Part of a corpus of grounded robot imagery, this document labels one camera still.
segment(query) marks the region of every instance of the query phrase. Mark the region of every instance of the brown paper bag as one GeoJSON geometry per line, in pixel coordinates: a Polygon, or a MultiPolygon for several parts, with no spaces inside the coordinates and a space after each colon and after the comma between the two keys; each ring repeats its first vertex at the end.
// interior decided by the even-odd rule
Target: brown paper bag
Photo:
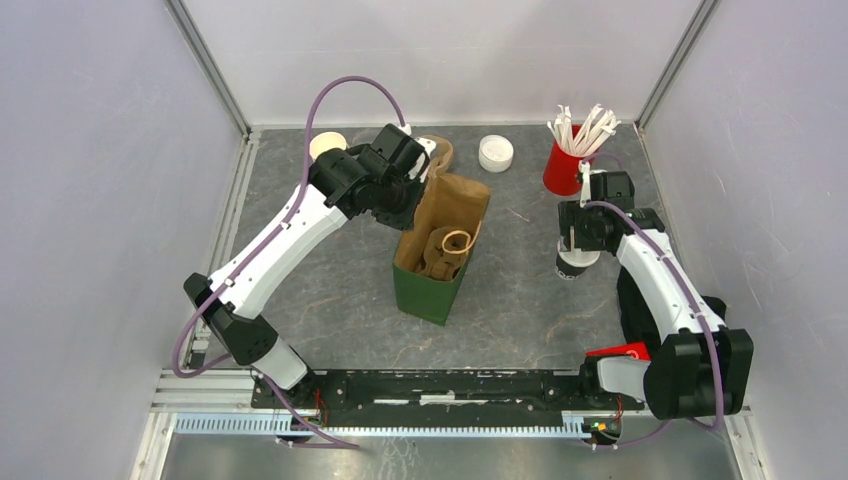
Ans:
{"type": "Polygon", "coordinates": [[[438,228],[456,227],[475,235],[490,196],[489,187],[469,178],[451,173],[432,177],[415,211],[414,229],[401,235],[395,265],[419,270],[430,233],[438,228]]]}

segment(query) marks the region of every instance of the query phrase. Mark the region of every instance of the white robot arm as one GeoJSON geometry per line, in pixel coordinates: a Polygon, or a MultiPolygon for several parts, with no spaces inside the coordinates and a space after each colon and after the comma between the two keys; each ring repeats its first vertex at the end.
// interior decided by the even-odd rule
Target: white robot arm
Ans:
{"type": "Polygon", "coordinates": [[[265,303],[313,248],[354,216],[371,211],[387,226],[411,228],[435,148],[432,140],[413,141],[394,125],[387,125],[369,145],[321,154],[310,168],[303,201],[288,223],[282,221],[301,187],[234,259],[209,278],[194,274],[186,280],[184,289],[198,306],[227,284],[203,319],[236,363],[253,365],[286,390],[306,375],[306,363],[262,318],[265,303]],[[282,231],[268,242],[279,226],[282,231]],[[236,280],[229,280],[263,243],[236,280]]]}
{"type": "Polygon", "coordinates": [[[635,208],[635,190],[627,173],[589,168],[581,166],[581,199],[559,205],[557,271],[574,278],[594,263],[585,262],[587,255],[604,251],[615,255],[622,266],[618,296],[625,338],[644,342],[651,361],[588,357],[581,368],[584,376],[598,390],[646,402],[660,419],[712,415],[717,398],[715,363],[706,342],[713,338],[724,411],[738,412],[753,356],[750,336],[727,328],[710,305],[718,302],[723,313],[719,300],[698,294],[675,258],[657,213],[635,208]],[[710,335],[704,335],[704,326],[710,335]]]}

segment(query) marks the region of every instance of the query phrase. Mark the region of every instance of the green paper bag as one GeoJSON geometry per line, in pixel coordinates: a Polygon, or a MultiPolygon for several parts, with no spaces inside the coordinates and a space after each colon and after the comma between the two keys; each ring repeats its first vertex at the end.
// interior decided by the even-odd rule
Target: green paper bag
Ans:
{"type": "Polygon", "coordinates": [[[420,270],[424,247],[435,229],[456,226],[471,235],[475,235],[474,232],[479,235],[491,194],[486,185],[451,173],[429,180],[415,211],[415,227],[401,235],[392,263],[395,298],[401,311],[445,325],[474,253],[474,245],[452,280],[434,280],[415,272],[420,270]]]}

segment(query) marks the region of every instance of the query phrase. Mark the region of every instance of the metal frame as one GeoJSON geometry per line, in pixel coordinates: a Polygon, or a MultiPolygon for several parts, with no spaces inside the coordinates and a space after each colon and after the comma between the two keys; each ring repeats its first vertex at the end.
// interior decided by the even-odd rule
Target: metal frame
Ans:
{"type": "Polygon", "coordinates": [[[680,37],[680,41],[677,42],[677,46],[674,48],[674,52],[671,54],[671,58],[669,58],[668,63],[663,69],[657,84],[648,96],[648,101],[645,103],[645,106],[642,107],[642,112],[639,113],[639,117],[636,118],[635,123],[637,128],[643,129],[651,121],[651,118],[654,116],[654,113],[656,113],[660,102],[666,92],[668,92],[674,78],[680,71],[680,67],[689,56],[692,46],[695,44],[698,36],[700,36],[701,31],[704,29],[704,25],[706,25],[707,21],[712,16],[718,3],[719,0],[701,0],[697,10],[695,10],[695,14],[692,16],[692,20],[689,21],[689,25],[683,32],[683,36],[680,37]]]}
{"type": "MultiPolygon", "coordinates": [[[[211,370],[202,377],[177,378],[170,370],[163,370],[153,406],[148,417],[141,446],[139,447],[132,480],[158,480],[164,470],[165,460],[175,433],[213,435],[303,435],[288,430],[286,423],[290,414],[281,410],[264,410],[250,407],[254,379],[248,370],[211,370]]],[[[298,410],[304,416],[315,415],[310,409],[298,410]]],[[[404,437],[562,437],[576,438],[574,425],[584,418],[607,418],[612,411],[563,411],[563,426],[557,429],[490,429],[488,431],[465,431],[465,429],[332,429],[328,433],[356,436],[404,436],[404,437]]],[[[648,417],[651,413],[625,411],[626,417],[648,417]]],[[[744,407],[737,415],[725,417],[725,426],[730,446],[736,457],[742,480],[767,480],[770,478],[762,452],[759,451],[759,436],[754,414],[744,407]]]]}
{"type": "Polygon", "coordinates": [[[203,41],[203,37],[200,35],[200,31],[198,31],[197,25],[194,24],[194,20],[192,20],[185,3],[183,0],[165,0],[165,5],[168,6],[168,10],[173,15],[174,21],[177,22],[177,26],[183,33],[192,53],[194,53],[197,63],[200,64],[200,68],[203,69],[203,73],[209,79],[209,83],[212,84],[212,88],[215,90],[221,103],[224,104],[224,109],[227,111],[227,115],[229,115],[233,125],[235,125],[236,129],[242,135],[247,137],[251,133],[250,124],[241,112],[229,87],[227,87],[227,82],[224,81],[218,65],[215,64],[212,54],[209,53],[209,47],[203,41]]]}
{"type": "MultiPolygon", "coordinates": [[[[247,196],[247,187],[250,185],[250,176],[253,173],[253,162],[256,160],[256,152],[259,150],[259,139],[262,131],[257,130],[250,134],[247,142],[243,145],[239,159],[236,163],[233,181],[230,184],[227,202],[224,206],[223,215],[218,225],[218,236],[212,247],[207,273],[212,273],[223,265],[233,252],[233,243],[238,232],[241,210],[244,207],[244,199],[247,196]]],[[[209,337],[212,332],[203,322],[198,322],[192,335],[183,345],[183,365],[192,355],[203,355],[209,347],[209,337]]]]}

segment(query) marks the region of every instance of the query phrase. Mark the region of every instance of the cable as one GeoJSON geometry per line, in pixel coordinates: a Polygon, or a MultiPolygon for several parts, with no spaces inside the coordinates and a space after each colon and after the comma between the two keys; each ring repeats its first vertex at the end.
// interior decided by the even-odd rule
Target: cable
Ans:
{"type": "Polygon", "coordinates": [[[592,447],[592,450],[618,450],[619,448],[624,448],[624,447],[635,447],[636,445],[639,445],[640,443],[645,443],[645,442],[647,442],[647,441],[649,441],[653,438],[656,438],[661,433],[666,431],[668,429],[668,427],[670,427],[670,426],[671,426],[671,422],[665,422],[662,425],[660,425],[659,428],[657,428],[653,432],[645,435],[644,437],[637,438],[635,440],[628,440],[626,442],[619,442],[619,443],[616,443],[615,445],[598,445],[597,443],[589,445],[589,444],[582,442],[582,441],[580,443],[582,443],[583,445],[592,447]]]}
{"type": "Polygon", "coordinates": [[[619,157],[618,155],[616,155],[612,152],[598,151],[598,152],[595,152],[591,155],[587,155],[587,156],[583,157],[580,160],[580,162],[581,163],[589,163],[590,161],[592,161],[592,160],[594,160],[598,157],[609,157],[609,158],[615,160],[615,163],[616,163],[616,165],[618,165],[619,170],[624,170],[624,166],[621,162],[621,157],[619,157]]]}
{"type": "Polygon", "coordinates": [[[621,440],[621,437],[624,436],[624,416],[623,416],[623,414],[624,414],[624,410],[620,410],[620,414],[617,415],[616,420],[613,420],[612,422],[610,422],[610,425],[614,424],[616,421],[618,422],[618,435],[617,436],[612,436],[609,433],[607,433],[607,430],[609,430],[609,429],[598,430],[598,433],[603,435],[604,437],[616,442],[616,443],[619,440],[621,440]]]}
{"type": "Polygon", "coordinates": [[[613,424],[613,423],[621,420],[621,417],[624,415],[624,402],[621,400],[621,395],[616,397],[616,401],[618,402],[618,408],[616,408],[615,417],[613,417],[610,424],[613,424]]]}
{"type": "MultiPolygon", "coordinates": [[[[327,86],[324,87],[318,93],[318,96],[315,98],[315,101],[312,102],[312,107],[310,107],[309,114],[306,117],[306,133],[303,137],[303,170],[300,174],[300,183],[298,184],[297,197],[295,198],[294,203],[292,204],[292,208],[290,208],[289,211],[286,212],[285,216],[283,216],[283,220],[281,221],[281,223],[274,227],[274,229],[271,230],[268,236],[266,236],[261,242],[259,242],[259,244],[256,245],[256,247],[251,250],[249,254],[247,254],[244,260],[241,261],[241,263],[236,265],[236,268],[233,269],[232,273],[227,276],[227,280],[235,282],[236,277],[238,277],[239,274],[241,274],[241,272],[245,268],[247,268],[250,262],[252,262],[253,259],[256,258],[260,253],[262,253],[262,250],[264,250],[265,247],[267,247],[268,244],[270,244],[274,240],[274,238],[276,238],[277,235],[279,235],[280,232],[283,231],[283,224],[288,223],[295,215],[295,213],[297,213],[297,210],[300,208],[300,204],[303,203],[303,198],[306,196],[306,189],[309,184],[309,166],[312,164],[309,156],[309,142],[312,141],[312,124],[315,121],[315,115],[318,113],[318,106],[321,104],[321,101],[324,100],[324,97],[327,96],[328,93],[330,93],[330,90],[337,87],[338,85],[341,85],[342,83],[347,82],[363,82],[376,87],[383,93],[383,95],[386,96],[386,98],[389,100],[389,103],[392,104],[392,108],[394,108],[395,113],[397,114],[400,126],[402,127],[406,125],[406,122],[403,118],[403,113],[401,113],[400,106],[398,105],[397,101],[392,96],[392,94],[389,93],[389,91],[386,90],[384,86],[377,83],[376,80],[372,80],[370,78],[358,75],[350,75],[347,77],[341,77],[339,79],[333,80],[332,82],[327,84],[327,86]]],[[[206,309],[208,309],[209,306],[212,305],[212,303],[215,302],[215,300],[217,300],[226,289],[227,282],[221,283],[221,285],[217,289],[215,289],[215,291],[212,292],[211,295],[209,295],[209,298],[207,298],[206,301],[200,304],[197,310],[195,310],[195,312],[191,315],[191,318],[189,318],[188,323],[186,323],[185,327],[183,327],[182,332],[180,332],[180,336],[177,337],[177,343],[176,345],[174,345],[174,350],[171,352],[171,370],[174,371],[174,375],[176,375],[177,377],[196,377],[232,356],[229,353],[226,353],[193,371],[184,371],[180,368],[180,351],[182,350],[183,344],[191,333],[191,330],[194,328],[194,325],[197,323],[197,321],[200,320],[200,317],[203,315],[203,313],[206,312],[206,309]]]]}
{"type": "Polygon", "coordinates": [[[704,428],[708,431],[715,432],[720,430],[724,420],[724,393],[722,391],[721,386],[721,367],[719,365],[718,351],[715,347],[715,340],[713,339],[713,334],[710,330],[710,325],[707,323],[707,319],[704,316],[704,312],[701,311],[701,308],[698,306],[698,301],[695,299],[695,295],[689,289],[689,286],[686,284],[686,281],[683,280],[683,275],[680,273],[680,271],[677,269],[671,259],[666,256],[663,249],[659,245],[657,245],[657,243],[650,236],[648,236],[647,233],[645,233],[641,228],[639,228],[639,226],[636,225],[636,222],[634,222],[630,217],[628,217],[626,213],[624,213],[617,206],[607,202],[592,201],[587,202],[584,206],[584,208],[590,207],[603,207],[608,210],[611,210],[616,215],[621,217],[621,219],[624,220],[624,223],[626,223],[627,226],[630,227],[633,232],[639,236],[639,238],[644,240],[645,243],[647,243],[648,246],[651,247],[651,250],[653,250],[654,253],[657,254],[657,257],[662,259],[662,262],[665,264],[666,268],[668,268],[669,272],[671,272],[671,276],[674,277],[674,281],[677,282],[678,287],[680,287],[680,290],[686,297],[686,301],[689,302],[689,307],[692,309],[695,314],[695,318],[701,325],[701,330],[704,333],[704,339],[707,342],[707,351],[709,352],[710,356],[710,367],[713,370],[713,388],[715,389],[716,396],[716,415],[715,421],[712,425],[704,424],[695,419],[691,420],[699,427],[704,428]]]}
{"type": "Polygon", "coordinates": [[[310,432],[312,432],[315,435],[317,435],[317,436],[323,438],[324,440],[330,442],[330,443],[289,443],[290,447],[296,447],[296,448],[338,448],[338,449],[345,449],[345,450],[359,450],[359,445],[357,445],[355,443],[345,442],[344,440],[339,440],[338,438],[335,438],[335,437],[331,437],[330,435],[322,432],[320,428],[316,427],[315,425],[312,425],[308,420],[306,420],[299,413],[297,413],[297,410],[295,410],[295,408],[292,406],[292,404],[289,403],[288,399],[283,394],[283,391],[274,382],[274,380],[271,377],[269,377],[268,375],[265,375],[264,373],[262,373],[262,375],[265,379],[265,383],[267,383],[268,386],[271,387],[271,391],[274,392],[274,395],[277,396],[277,399],[280,400],[280,403],[283,404],[283,407],[285,407],[286,410],[289,411],[289,413],[291,414],[291,416],[295,420],[300,422],[301,425],[306,427],[306,429],[309,430],[310,432]]]}
{"type": "MultiPolygon", "coordinates": [[[[297,196],[295,197],[294,203],[292,204],[292,207],[288,210],[288,212],[286,212],[286,214],[283,216],[283,219],[280,224],[274,227],[274,229],[271,230],[271,232],[268,233],[268,235],[264,239],[262,239],[262,241],[259,242],[259,244],[256,245],[256,247],[254,247],[254,249],[251,250],[250,253],[247,254],[244,260],[242,260],[238,265],[236,265],[236,268],[233,269],[233,271],[227,276],[227,280],[230,280],[230,282],[235,282],[236,277],[238,277],[239,274],[241,274],[241,272],[245,268],[247,268],[248,265],[250,265],[250,262],[252,262],[253,259],[255,259],[262,252],[262,250],[264,250],[265,247],[267,247],[274,240],[274,238],[276,238],[277,235],[279,235],[280,232],[283,231],[283,225],[287,224],[291,220],[291,218],[295,215],[295,213],[297,213],[298,209],[300,208],[301,203],[303,203],[303,198],[306,196],[306,190],[309,185],[309,166],[312,164],[309,156],[309,142],[312,140],[312,125],[315,121],[315,115],[318,113],[318,106],[321,104],[321,101],[324,99],[324,97],[327,96],[328,93],[330,93],[330,90],[337,87],[338,85],[347,82],[363,82],[376,87],[383,93],[383,95],[386,96],[386,98],[389,100],[389,103],[392,104],[392,108],[394,108],[395,113],[397,114],[400,126],[403,127],[404,125],[406,125],[406,121],[403,118],[403,113],[401,113],[400,106],[398,105],[397,101],[394,99],[392,94],[389,93],[389,91],[386,90],[385,87],[377,83],[377,81],[367,77],[350,75],[347,77],[336,79],[327,84],[327,86],[324,87],[318,93],[318,96],[315,98],[315,101],[312,102],[312,107],[309,109],[309,114],[306,117],[306,131],[303,137],[303,170],[301,171],[300,183],[298,184],[297,196]]],[[[226,289],[227,282],[222,282],[221,285],[216,288],[215,291],[213,291],[212,294],[209,295],[209,297],[202,304],[200,304],[197,310],[195,310],[195,312],[191,315],[191,318],[189,318],[189,321],[186,323],[185,327],[183,327],[182,332],[180,332],[180,335],[177,338],[176,345],[174,345],[174,349],[171,352],[171,370],[173,370],[174,375],[176,375],[177,377],[196,377],[232,356],[230,354],[221,355],[220,357],[213,359],[209,363],[193,371],[184,371],[180,368],[180,351],[182,350],[183,344],[191,333],[191,330],[197,324],[197,321],[200,319],[203,313],[206,312],[209,306],[212,305],[212,303],[215,302],[215,300],[217,300],[226,289]]],[[[274,383],[271,377],[265,375],[265,379],[267,380],[268,385],[271,386],[271,390],[274,391],[274,394],[277,395],[277,398],[280,399],[280,402],[283,404],[284,407],[286,407],[286,410],[288,410],[289,413],[291,413],[295,419],[306,425],[307,429],[312,431],[314,434],[330,442],[326,444],[297,444],[298,447],[302,446],[304,448],[344,449],[359,448],[358,445],[335,439],[321,432],[318,428],[313,427],[311,424],[309,424],[309,422],[305,421],[304,418],[301,417],[300,414],[298,414],[297,411],[291,406],[291,404],[288,402],[288,400],[286,400],[285,396],[283,395],[283,392],[280,391],[280,388],[277,386],[276,383],[274,383]]]]}

